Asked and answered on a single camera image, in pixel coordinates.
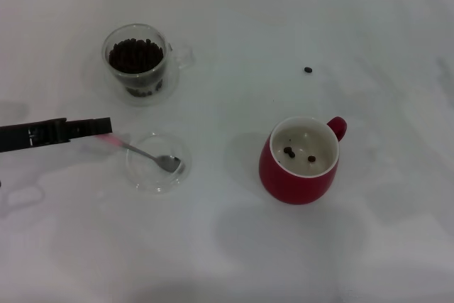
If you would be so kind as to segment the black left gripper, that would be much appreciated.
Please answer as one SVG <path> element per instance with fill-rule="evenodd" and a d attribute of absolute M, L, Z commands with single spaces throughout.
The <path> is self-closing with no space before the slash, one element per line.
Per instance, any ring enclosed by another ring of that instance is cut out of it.
<path fill-rule="evenodd" d="M 65 118 L 1 127 L 1 152 L 67 143 L 68 139 L 113 132 L 109 117 L 67 121 Z"/>

